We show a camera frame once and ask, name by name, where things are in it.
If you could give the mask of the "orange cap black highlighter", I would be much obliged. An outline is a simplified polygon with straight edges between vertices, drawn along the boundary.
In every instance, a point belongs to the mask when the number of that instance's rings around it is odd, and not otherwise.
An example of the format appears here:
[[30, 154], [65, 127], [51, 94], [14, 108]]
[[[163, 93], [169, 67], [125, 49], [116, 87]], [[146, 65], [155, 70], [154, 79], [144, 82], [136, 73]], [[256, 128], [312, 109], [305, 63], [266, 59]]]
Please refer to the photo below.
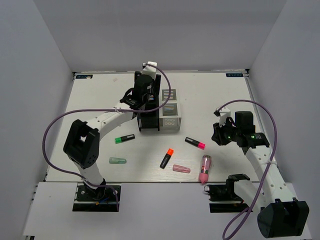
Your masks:
[[173, 153], [174, 153], [174, 150], [172, 148], [169, 148], [160, 164], [161, 169], [164, 169], [166, 167]]

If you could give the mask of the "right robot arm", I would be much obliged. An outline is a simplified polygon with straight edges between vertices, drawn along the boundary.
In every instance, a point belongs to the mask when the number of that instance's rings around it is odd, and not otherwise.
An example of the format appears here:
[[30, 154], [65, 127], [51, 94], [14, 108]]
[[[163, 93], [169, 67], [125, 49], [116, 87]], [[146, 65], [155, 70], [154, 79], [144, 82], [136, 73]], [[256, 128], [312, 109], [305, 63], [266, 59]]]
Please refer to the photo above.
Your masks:
[[212, 140], [219, 146], [235, 142], [249, 160], [262, 184], [258, 190], [250, 178], [229, 175], [224, 185], [206, 185], [210, 201], [243, 201], [257, 213], [257, 225], [265, 238], [301, 236], [310, 212], [305, 201], [297, 200], [280, 174], [267, 137], [256, 132], [250, 111], [237, 111], [235, 117], [227, 108], [215, 111], [219, 121], [213, 125]]

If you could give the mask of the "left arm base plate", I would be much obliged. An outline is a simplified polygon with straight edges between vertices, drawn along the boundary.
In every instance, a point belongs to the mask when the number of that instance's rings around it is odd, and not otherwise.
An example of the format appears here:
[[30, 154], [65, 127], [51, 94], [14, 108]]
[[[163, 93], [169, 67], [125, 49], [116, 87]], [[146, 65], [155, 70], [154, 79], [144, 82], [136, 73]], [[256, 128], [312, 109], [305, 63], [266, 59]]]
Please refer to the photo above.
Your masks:
[[117, 212], [116, 195], [110, 188], [100, 191], [97, 196], [84, 184], [78, 184], [75, 192], [73, 212], [97, 212], [110, 213]]

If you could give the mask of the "pink cap black highlighter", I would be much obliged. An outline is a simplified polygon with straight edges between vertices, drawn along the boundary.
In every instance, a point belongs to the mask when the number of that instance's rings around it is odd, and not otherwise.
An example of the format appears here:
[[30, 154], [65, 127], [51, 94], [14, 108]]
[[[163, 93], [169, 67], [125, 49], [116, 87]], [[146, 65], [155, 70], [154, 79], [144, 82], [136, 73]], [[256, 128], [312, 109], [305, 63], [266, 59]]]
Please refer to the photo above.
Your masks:
[[197, 141], [197, 140], [192, 139], [190, 137], [186, 137], [185, 138], [185, 142], [188, 143], [188, 144], [191, 144], [194, 147], [202, 149], [202, 150], [204, 150], [205, 147], [206, 147], [206, 145], [203, 142]]

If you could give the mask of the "mint green translucent case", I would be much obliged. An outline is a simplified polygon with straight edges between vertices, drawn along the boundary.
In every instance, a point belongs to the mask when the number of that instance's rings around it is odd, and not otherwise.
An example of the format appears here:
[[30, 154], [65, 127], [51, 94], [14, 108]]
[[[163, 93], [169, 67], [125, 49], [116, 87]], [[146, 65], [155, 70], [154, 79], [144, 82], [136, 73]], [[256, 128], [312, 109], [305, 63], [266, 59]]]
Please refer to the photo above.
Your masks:
[[117, 164], [117, 165], [123, 165], [127, 163], [127, 160], [125, 158], [118, 158], [118, 157], [110, 157], [109, 158], [110, 164]]

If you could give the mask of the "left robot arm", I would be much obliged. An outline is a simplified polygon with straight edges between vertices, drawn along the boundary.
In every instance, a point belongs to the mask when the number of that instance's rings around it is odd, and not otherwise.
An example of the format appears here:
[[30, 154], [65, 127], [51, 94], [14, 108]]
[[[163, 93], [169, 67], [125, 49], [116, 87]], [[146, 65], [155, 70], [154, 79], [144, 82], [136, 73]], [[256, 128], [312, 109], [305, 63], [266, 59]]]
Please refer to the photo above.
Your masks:
[[99, 200], [105, 196], [105, 179], [100, 174], [96, 161], [100, 152], [100, 141], [109, 132], [128, 121], [137, 118], [138, 127], [142, 127], [143, 117], [159, 117], [159, 111], [150, 111], [159, 107], [161, 76], [136, 71], [134, 86], [128, 89], [111, 112], [87, 121], [75, 120], [68, 132], [63, 152], [76, 165], [84, 177], [88, 193]]

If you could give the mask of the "green cap black highlighter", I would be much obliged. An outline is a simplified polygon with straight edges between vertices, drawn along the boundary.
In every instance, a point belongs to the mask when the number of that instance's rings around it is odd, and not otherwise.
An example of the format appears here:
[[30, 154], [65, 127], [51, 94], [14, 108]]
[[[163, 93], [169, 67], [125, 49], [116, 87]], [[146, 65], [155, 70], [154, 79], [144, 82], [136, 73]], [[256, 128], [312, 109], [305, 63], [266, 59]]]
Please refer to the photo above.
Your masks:
[[120, 143], [124, 143], [127, 141], [131, 141], [135, 139], [135, 135], [134, 134], [130, 134], [130, 135], [125, 135], [125, 136], [121, 136], [121, 137], [117, 137], [114, 139], [115, 144], [120, 144]]

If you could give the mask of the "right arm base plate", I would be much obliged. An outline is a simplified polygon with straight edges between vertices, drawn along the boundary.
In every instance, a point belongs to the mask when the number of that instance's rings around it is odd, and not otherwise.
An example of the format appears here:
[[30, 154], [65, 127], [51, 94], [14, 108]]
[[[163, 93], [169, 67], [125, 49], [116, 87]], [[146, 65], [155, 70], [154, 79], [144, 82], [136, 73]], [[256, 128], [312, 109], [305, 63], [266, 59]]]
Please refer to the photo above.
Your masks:
[[240, 213], [249, 208], [241, 197], [228, 193], [225, 184], [207, 184], [203, 190], [209, 196], [210, 213]]

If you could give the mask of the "pink glue bottle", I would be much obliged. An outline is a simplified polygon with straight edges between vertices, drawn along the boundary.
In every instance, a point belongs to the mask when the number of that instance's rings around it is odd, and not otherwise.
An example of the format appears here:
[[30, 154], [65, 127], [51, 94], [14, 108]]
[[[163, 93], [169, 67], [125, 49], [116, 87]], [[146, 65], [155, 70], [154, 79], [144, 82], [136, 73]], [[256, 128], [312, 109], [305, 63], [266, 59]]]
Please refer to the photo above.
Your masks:
[[203, 155], [201, 159], [201, 168], [198, 176], [198, 180], [201, 184], [205, 184], [209, 179], [209, 171], [212, 165], [212, 157], [210, 155]]

